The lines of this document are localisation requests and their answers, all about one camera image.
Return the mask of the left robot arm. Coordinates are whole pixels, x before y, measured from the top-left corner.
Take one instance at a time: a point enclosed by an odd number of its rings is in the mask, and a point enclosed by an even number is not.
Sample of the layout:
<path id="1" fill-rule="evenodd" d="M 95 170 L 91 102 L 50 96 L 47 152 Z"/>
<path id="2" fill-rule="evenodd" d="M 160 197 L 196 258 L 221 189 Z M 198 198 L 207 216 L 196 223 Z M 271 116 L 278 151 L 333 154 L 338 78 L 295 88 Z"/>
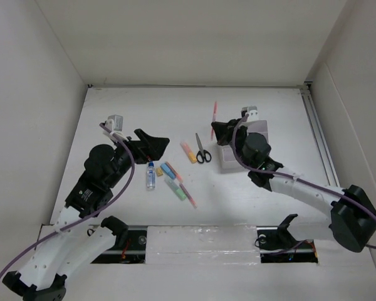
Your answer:
<path id="1" fill-rule="evenodd" d="M 72 274 L 103 251 L 127 242 L 128 225 L 114 216 L 104 218 L 84 243 L 78 239 L 90 220 L 121 196 L 112 193 L 121 178 L 128 174 L 126 183 L 130 184 L 135 166 L 160 160 L 170 140 L 152 137 L 142 129 L 134 131 L 137 140 L 108 128 L 104 132 L 113 145 L 99 144 L 90 151 L 52 232 L 30 246 L 35 253 L 23 267 L 5 268 L 0 275 L 2 283 L 23 300 L 63 300 Z"/>

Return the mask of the red highlighter pen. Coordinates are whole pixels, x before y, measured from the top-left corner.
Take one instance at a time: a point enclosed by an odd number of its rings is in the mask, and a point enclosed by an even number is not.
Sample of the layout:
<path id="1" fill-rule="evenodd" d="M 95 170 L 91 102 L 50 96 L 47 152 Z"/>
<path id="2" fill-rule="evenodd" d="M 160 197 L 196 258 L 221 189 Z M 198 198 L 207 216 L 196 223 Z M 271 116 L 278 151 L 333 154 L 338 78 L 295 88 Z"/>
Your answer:
<path id="1" fill-rule="evenodd" d="M 214 107 L 213 107 L 213 111 L 212 111 L 212 122 L 215 122 L 216 121 L 216 117 L 217 117 L 217 101 L 214 102 Z M 214 138 L 214 129 L 211 127 L 211 141 L 213 141 L 213 138 Z"/>

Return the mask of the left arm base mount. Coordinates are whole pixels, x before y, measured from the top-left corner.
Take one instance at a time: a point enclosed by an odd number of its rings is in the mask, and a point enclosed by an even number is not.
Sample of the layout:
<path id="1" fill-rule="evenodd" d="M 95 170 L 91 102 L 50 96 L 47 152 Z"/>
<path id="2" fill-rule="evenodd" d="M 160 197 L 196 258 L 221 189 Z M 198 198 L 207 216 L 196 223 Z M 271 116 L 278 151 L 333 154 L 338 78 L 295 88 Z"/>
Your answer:
<path id="1" fill-rule="evenodd" d="M 105 218 L 102 224 L 115 230 L 115 244 L 94 259 L 93 264 L 145 263 L 147 226 L 129 226 L 114 216 Z"/>

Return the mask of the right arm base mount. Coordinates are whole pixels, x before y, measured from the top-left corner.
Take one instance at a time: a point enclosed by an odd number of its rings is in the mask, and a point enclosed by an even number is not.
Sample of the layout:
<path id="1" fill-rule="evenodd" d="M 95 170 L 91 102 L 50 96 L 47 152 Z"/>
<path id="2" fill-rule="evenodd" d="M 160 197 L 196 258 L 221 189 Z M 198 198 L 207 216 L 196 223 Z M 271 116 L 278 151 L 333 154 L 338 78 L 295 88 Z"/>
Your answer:
<path id="1" fill-rule="evenodd" d="M 261 263 L 318 263 L 313 240 L 296 240 L 288 231 L 298 214 L 288 215 L 277 226 L 257 227 L 254 246 L 259 249 Z"/>

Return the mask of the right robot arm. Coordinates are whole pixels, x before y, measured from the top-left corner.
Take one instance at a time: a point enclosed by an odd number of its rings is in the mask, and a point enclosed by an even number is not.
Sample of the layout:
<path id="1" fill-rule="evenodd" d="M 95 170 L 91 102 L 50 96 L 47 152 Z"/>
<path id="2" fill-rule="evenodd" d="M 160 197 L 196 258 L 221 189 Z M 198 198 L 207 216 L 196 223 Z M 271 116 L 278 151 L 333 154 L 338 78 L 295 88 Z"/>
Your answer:
<path id="1" fill-rule="evenodd" d="M 212 122 L 217 144 L 231 147 L 237 162 L 248 170 L 248 178 L 257 187 L 283 194 L 325 214 L 333 239 L 345 249 L 360 253 L 370 246 L 376 232 L 376 209 L 366 192 L 348 188 L 321 186 L 308 181 L 270 157 L 271 146 L 259 133 L 248 132 L 245 115 L 228 122 Z"/>

